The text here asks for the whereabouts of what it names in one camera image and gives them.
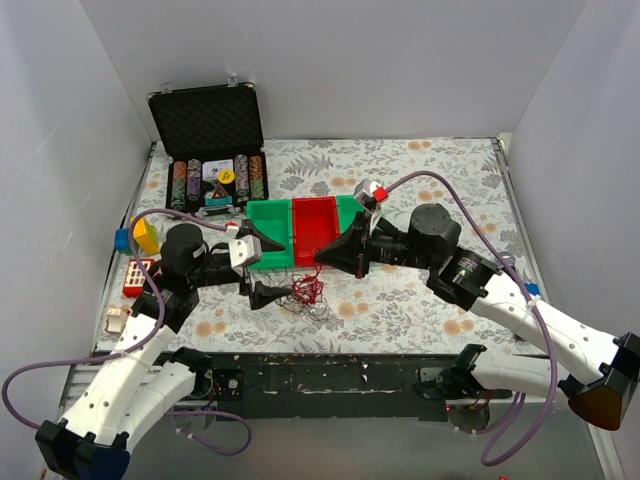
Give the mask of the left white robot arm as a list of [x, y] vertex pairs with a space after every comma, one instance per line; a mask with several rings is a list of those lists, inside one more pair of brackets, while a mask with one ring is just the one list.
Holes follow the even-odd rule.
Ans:
[[288, 294], [286, 288], [251, 281], [248, 272], [282, 244], [249, 220], [227, 224], [224, 233], [226, 241], [213, 254], [200, 227], [183, 223], [168, 230], [111, 354], [61, 418], [43, 422], [36, 432], [50, 470], [66, 479], [120, 479], [134, 448], [176, 402], [211, 392], [209, 357], [186, 347], [172, 354], [150, 382], [144, 380], [197, 306], [201, 288], [238, 283], [253, 310]]

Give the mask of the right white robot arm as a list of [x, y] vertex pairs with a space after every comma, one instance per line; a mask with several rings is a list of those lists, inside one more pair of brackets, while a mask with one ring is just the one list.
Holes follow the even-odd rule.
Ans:
[[440, 300], [489, 319], [547, 358], [466, 346], [453, 364], [419, 391], [427, 398], [461, 400], [505, 390], [563, 402], [582, 420], [604, 430], [621, 427], [639, 385], [639, 338], [593, 329], [533, 298], [495, 263], [459, 246], [460, 225], [439, 204], [416, 207], [407, 231], [381, 220], [371, 227], [359, 212], [334, 242], [315, 253], [317, 262], [357, 278], [371, 263], [426, 270], [426, 286]]

